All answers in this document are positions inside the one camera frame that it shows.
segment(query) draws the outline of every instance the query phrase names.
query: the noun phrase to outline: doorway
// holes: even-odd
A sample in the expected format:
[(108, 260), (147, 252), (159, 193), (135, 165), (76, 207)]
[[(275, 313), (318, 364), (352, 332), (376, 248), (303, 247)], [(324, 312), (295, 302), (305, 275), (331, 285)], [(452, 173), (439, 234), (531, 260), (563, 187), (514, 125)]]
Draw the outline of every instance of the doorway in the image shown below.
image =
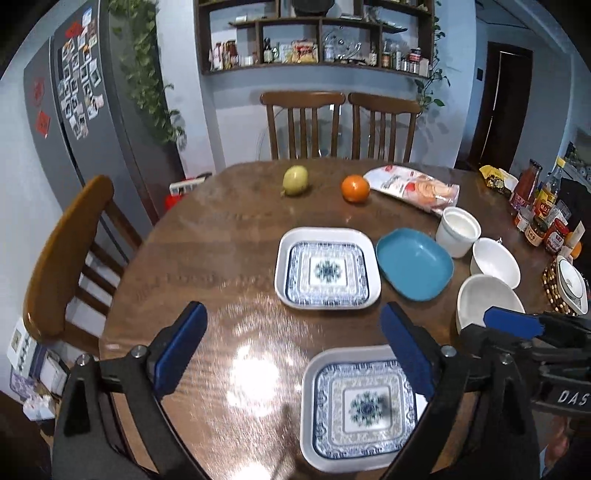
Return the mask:
[(467, 162), (509, 171), (530, 100), (533, 52), (488, 42), (480, 114)]

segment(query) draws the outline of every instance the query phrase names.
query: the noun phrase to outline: blue gripper pad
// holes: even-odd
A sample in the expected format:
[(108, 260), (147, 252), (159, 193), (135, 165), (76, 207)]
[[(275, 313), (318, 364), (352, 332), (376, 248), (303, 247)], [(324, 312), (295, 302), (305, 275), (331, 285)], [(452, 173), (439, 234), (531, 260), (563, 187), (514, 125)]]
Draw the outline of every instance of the blue gripper pad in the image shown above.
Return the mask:
[(403, 324), (401, 315), (405, 314), (399, 305), (395, 304), (394, 309), (390, 304), (384, 306), (379, 316), (382, 333), (388, 339), (390, 348), (402, 366), (413, 391), (424, 395), (429, 401), (435, 393), (432, 366)]
[(157, 398), (177, 388), (206, 330), (207, 310), (202, 303), (192, 301), (173, 325), (156, 336), (150, 346), (155, 362), (152, 370), (148, 361), (148, 369), (153, 372), (152, 384)]
[(537, 317), (525, 313), (513, 312), (500, 307), (491, 307), (484, 314), (484, 324), (501, 332), (531, 340), (544, 333), (544, 327)]

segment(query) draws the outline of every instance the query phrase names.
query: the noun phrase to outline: wall shelf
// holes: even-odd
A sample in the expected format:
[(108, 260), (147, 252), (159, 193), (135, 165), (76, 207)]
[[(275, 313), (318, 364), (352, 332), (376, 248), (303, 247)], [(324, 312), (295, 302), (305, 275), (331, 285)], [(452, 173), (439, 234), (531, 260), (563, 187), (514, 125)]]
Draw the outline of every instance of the wall shelf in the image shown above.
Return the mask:
[[(316, 30), (316, 44), (318, 45), (319, 55), (323, 54), (323, 26), (332, 25), (335, 27), (352, 27), (360, 28), (369, 31), (370, 42), (376, 45), (378, 53), (378, 62), (382, 57), (383, 34), (395, 34), (407, 31), (407, 28), (394, 28), (389, 25), (373, 24), (366, 21), (350, 20), (344, 18), (326, 18), (326, 17), (282, 17), (281, 16), (281, 0), (271, 0), (264, 2), (261, 0), (195, 0), (195, 28), (197, 41), (197, 56), (199, 59), (199, 67), (203, 75), (227, 73), (232, 71), (271, 67), (271, 66), (303, 66), (302, 64), (256, 64), (248, 67), (239, 67), (229, 70), (219, 70), (215, 72), (210, 71), (209, 54), (212, 49), (212, 33), (210, 13), (224, 8), (239, 7), (243, 5), (269, 3), (274, 4), (275, 11), (271, 14), (271, 18), (260, 18), (257, 20), (249, 20), (246, 22), (230, 22), (233, 28), (244, 29), (254, 28), (256, 32), (256, 53), (259, 59), (263, 58), (263, 29), (271, 25), (312, 25)], [(419, 9), (411, 5), (400, 4), (391, 0), (353, 0), (353, 14), (363, 16), (363, 6), (369, 5), (372, 7), (381, 7), (392, 11), (398, 11), (403, 14), (412, 15), (417, 19), (417, 37), (418, 46), (421, 48), (423, 57), (428, 59), (433, 58), (433, 44), (434, 44), (434, 0), (419, 0), (427, 7), (427, 10)], [(337, 64), (337, 63), (313, 63), (305, 65), (315, 66), (340, 66), (348, 68), (363, 68), (372, 69), (381, 72), (398, 73), (402, 75), (423, 78), (417, 74), (409, 72), (401, 72), (399, 70), (384, 69), (382, 67), (371, 67), (366, 65), (355, 64)]]

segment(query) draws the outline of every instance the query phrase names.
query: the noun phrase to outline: refrigerator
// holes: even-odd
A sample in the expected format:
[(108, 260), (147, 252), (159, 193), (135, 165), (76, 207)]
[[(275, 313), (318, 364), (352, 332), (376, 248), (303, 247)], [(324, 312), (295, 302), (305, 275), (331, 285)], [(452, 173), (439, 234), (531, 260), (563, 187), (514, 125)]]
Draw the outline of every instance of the refrigerator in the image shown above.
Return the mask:
[[(25, 104), (60, 206), (67, 208), (87, 182), (106, 175), (115, 203), (145, 239), (165, 213), (168, 186), (184, 173), (176, 145), (158, 138), (149, 114), (130, 97), (123, 63), (132, 58), (133, 39), (108, 3), (86, 2), (48, 38), (24, 70)], [(106, 215), (96, 241), (122, 263), (132, 256)]]

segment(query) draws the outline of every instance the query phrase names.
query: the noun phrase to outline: screw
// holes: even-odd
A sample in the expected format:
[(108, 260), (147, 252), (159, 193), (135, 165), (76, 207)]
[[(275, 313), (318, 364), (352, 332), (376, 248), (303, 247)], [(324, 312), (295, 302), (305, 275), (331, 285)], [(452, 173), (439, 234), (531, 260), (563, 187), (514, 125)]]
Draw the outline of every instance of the screw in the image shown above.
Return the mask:
[(509, 355), (508, 353), (503, 353), (501, 355), (501, 363), (503, 365), (509, 365), (512, 362), (513, 362), (513, 357), (511, 355)]
[(144, 345), (136, 345), (131, 349), (131, 356), (134, 358), (142, 358), (148, 353), (148, 348)]
[(441, 352), (443, 353), (443, 356), (446, 358), (451, 358), (453, 356), (456, 356), (457, 354), (457, 350), (451, 345), (443, 345), (441, 347)]
[(81, 367), (88, 365), (92, 357), (88, 353), (83, 353), (76, 359), (76, 363)]

